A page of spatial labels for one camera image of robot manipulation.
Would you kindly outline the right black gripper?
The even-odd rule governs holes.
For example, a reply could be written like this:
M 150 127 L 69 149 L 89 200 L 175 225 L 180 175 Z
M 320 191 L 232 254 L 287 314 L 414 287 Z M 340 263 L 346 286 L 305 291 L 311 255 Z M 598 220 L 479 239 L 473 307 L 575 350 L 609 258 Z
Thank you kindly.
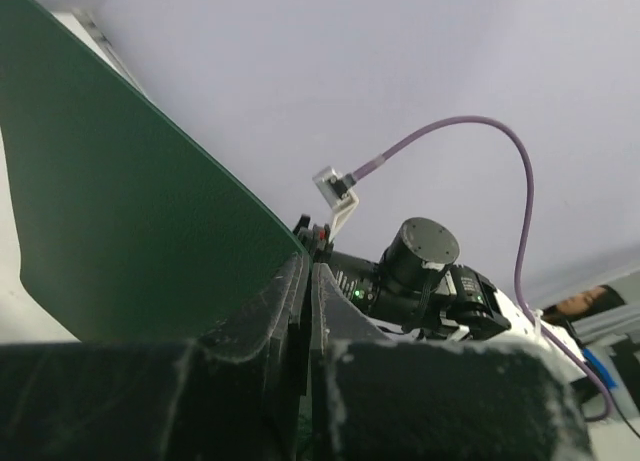
M 331 257 L 330 227 L 311 225 L 308 215 L 301 215 L 293 229 L 293 234 L 300 241 L 313 261 L 328 261 Z

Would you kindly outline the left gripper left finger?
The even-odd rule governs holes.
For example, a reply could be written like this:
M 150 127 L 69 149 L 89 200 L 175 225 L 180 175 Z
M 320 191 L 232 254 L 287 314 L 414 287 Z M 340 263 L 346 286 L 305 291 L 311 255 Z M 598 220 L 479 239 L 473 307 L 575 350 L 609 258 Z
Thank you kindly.
M 231 317 L 160 343 L 1 349 L 5 460 L 292 460 L 304 259 Z

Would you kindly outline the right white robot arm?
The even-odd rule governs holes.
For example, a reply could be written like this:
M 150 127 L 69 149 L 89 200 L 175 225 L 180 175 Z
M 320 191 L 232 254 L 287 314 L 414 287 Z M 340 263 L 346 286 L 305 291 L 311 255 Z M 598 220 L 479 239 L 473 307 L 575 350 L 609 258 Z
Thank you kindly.
M 458 263 L 456 238 L 435 221 L 405 220 L 377 262 L 337 251 L 329 226 L 307 216 L 293 233 L 314 261 L 329 267 L 342 294 L 395 338 L 526 343 L 554 355 L 568 381 L 586 376 L 587 361 L 570 331 L 527 313 Z

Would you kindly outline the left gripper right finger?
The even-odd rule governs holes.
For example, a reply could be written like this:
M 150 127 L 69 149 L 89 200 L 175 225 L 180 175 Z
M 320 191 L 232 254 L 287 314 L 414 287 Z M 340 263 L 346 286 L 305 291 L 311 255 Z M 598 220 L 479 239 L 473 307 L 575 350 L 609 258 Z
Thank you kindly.
M 394 341 L 311 275 L 317 460 L 589 460 L 559 357 L 528 342 Z

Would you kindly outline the dark green placemat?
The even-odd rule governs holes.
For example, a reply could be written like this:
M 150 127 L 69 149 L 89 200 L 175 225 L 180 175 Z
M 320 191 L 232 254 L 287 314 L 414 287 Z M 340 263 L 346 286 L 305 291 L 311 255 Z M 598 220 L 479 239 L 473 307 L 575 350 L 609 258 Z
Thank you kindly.
M 302 250 L 34 0 L 1 0 L 1 132 L 21 281 L 83 341 L 200 335 Z

